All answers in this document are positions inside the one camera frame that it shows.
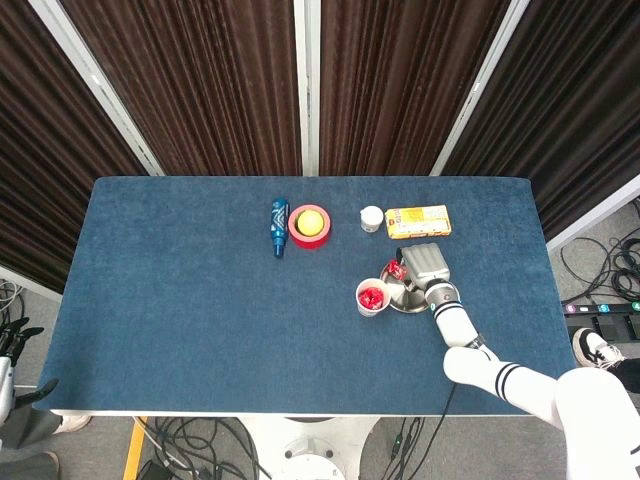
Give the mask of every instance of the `red tape roll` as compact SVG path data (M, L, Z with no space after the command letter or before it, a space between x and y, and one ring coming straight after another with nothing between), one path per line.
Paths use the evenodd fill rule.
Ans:
M324 226L322 227L322 231L318 235L314 235L313 237L307 237L306 235L302 235L298 231L297 222L298 217L305 210L313 210L314 212L318 212L322 215L322 220L324 220ZM312 250L314 248L320 248L322 245L327 243L329 240L329 230L331 229L331 219L329 218L329 214L324 210L324 208L319 207L318 205L302 205L296 208L289 215L289 235L293 238L293 242L298 245L300 248L306 248Z

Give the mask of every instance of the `red object in cup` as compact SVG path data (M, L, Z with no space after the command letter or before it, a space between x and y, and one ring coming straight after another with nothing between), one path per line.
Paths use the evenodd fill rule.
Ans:
M369 310L380 310L384 305L384 293L376 287L365 288L358 295L360 305Z
M406 277L407 273L409 273L407 267L405 267L404 265L400 265L400 263L395 259L389 262L389 265L387 265L387 271L394 278L400 281L404 280L404 277Z

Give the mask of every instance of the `small white container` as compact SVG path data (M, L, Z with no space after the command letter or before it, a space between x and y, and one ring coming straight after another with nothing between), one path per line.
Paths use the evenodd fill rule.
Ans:
M384 213L375 205L360 210L360 226L365 232L373 233L380 228L384 220Z
M358 296L360 295L360 293L364 289L369 287L376 287L382 290L382 307L378 310L370 310L362 306L360 304L360 300L358 300ZM373 317L374 315L377 315L389 306L389 302L391 302L391 292L389 292L389 286L379 278L367 278L366 280L361 281L360 285L358 285L358 288L356 288L356 305L358 305L358 311L360 312L360 314L364 315L365 317Z

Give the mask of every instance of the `white sneaker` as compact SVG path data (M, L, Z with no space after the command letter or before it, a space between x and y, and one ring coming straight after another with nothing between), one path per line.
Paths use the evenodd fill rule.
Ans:
M56 435L58 433L70 433L77 432L78 430L87 426L87 423L91 421L90 416L79 416L79 415L65 415L62 417L62 423L56 429L52 435Z
M615 367L624 356L618 347L607 341L590 328L581 328L573 335L573 353L578 363L584 367L609 369Z

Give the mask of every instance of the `blue spray bottle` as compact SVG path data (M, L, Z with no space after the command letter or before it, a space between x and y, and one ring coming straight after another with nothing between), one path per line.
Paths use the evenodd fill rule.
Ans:
M273 242L273 254L276 258L282 258L284 245L287 243L289 231L289 202L286 198L278 197L271 204L271 241Z

